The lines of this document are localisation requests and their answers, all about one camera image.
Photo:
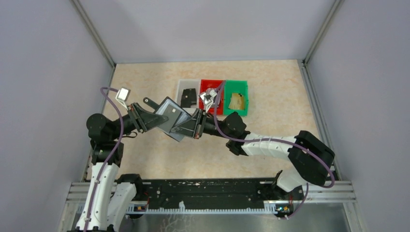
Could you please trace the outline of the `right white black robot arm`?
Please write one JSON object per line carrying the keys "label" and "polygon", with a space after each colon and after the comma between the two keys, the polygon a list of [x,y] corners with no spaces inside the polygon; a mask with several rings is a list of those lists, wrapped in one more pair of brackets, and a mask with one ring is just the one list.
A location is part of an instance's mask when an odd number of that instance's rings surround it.
{"label": "right white black robot arm", "polygon": [[291,168],[279,171],[272,186],[273,195],[285,199],[292,190],[304,184],[331,188],[335,175],[331,171],[334,152],[306,130],[296,136],[270,137],[251,133],[237,113],[229,114],[224,120],[203,110],[175,124],[171,132],[199,139],[204,133],[228,139],[230,152],[237,156],[268,156],[292,164]]}

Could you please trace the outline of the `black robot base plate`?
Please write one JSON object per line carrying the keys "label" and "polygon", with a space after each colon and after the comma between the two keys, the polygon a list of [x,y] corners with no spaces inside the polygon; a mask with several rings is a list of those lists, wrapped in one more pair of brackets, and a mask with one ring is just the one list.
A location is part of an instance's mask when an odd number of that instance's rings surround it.
{"label": "black robot base plate", "polygon": [[289,203],[303,198],[302,187],[289,193],[274,185],[272,178],[150,179],[126,175],[114,183],[136,186],[133,201],[143,201],[148,209],[189,210],[262,209],[265,201]]}

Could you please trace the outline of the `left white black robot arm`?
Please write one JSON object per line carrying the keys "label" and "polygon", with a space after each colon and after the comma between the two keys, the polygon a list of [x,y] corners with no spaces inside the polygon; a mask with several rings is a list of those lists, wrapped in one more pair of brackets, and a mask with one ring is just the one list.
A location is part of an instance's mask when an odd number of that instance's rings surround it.
{"label": "left white black robot arm", "polygon": [[75,232],[117,232],[132,200],[144,196],[145,187],[138,174],[124,174],[119,186],[112,190],[122,160],[122,138],[134,130],[147,132],[166,123],[167,116],[158,115],[132,103],[128,113],[111,121],[103,114],[93,114],[86,122],[93,149],[91,180],[85,206],[75,225]]}

